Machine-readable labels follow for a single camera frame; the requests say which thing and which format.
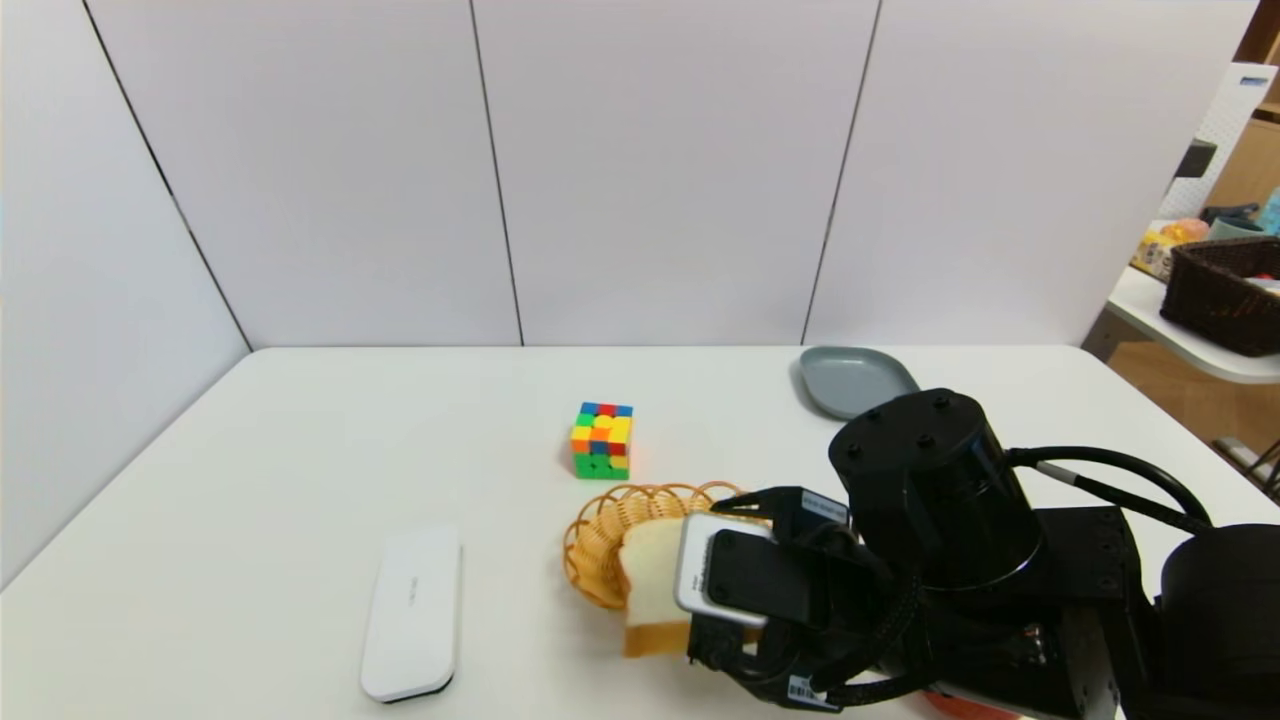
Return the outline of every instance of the white table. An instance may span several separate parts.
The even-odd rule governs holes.
[[[1280,355],[1245,357],[1160,316],[1165,290],[1156,278],[1125,268],[1107,299],[1107,310],[1215,378],[1243,384],[1280,383]]]
[[[1066,347],[886,348],[977,397],[1005,446],[1146,457],[1220,524],[1280,511],[1171,418]],[[623,660],[620,618],[561,574],[584,400],[636,406],[636,482],[800,483],[836,497],[840,423],[797,400],[796,347],[268,350],[214,386],[0,596],[4,717],[797,717],[678,659]],[[1140,480],[1092,475],[1160,497]],[[1034,505],[1091,497],[1024,475]],[[453,521],[461,662],[440,696],[358,687],[383,537]],[[1147,588],[1183,536],[1132,519]],[[919,698],[860,717],[931,716]]]

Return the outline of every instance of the orange object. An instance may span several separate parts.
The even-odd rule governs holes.
[[[622,610],[627,606],[627,593],[618,571],[618,547],[627,529],[657,518],[684,518],[695,510],[709,510],[717,500],[739,495],[742,491],[730,483],[696,488],[614,486],[584,505],[564,530],[564,577],[593,603]]]
[[[956,720],[1016,720],[1021,717],[1016,712],[938,693],[925,692],[924,700],[947,717]]]

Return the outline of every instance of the slice of bread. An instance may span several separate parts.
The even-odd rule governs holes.
[[[625,657],[687,651],[690,616],[676,605],[684,524],[684,518],[649,520],[622,537],[618,565],[627,597]]]

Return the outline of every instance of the gray plate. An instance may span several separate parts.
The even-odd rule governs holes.
[[[818,407],[846,420],[920,389],[895,357],[867,347],[810,347],[800,374]]]

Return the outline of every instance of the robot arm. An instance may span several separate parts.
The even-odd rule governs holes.
[[[1194,533],[1152,605],[1119,510],[1030,509],[1012,468],[1069,459],[1048,450],[1001,450],[982,407],[945,389],[850,421],[828,454],[849,506],[772,488],[717,503],[713,533],[686,525],[705,560],[690,659],[822,712],[928,688],[1036,717],[1280,717],[1280,527],[1215,529],[1119,454],[1088,459],[1153,477],[1185,512],[1041,468]],[[771,537],[742,524],[760,520]],[[754,652],[742,612],[763,620]],[[887,679],[849,683],[868,669]]]

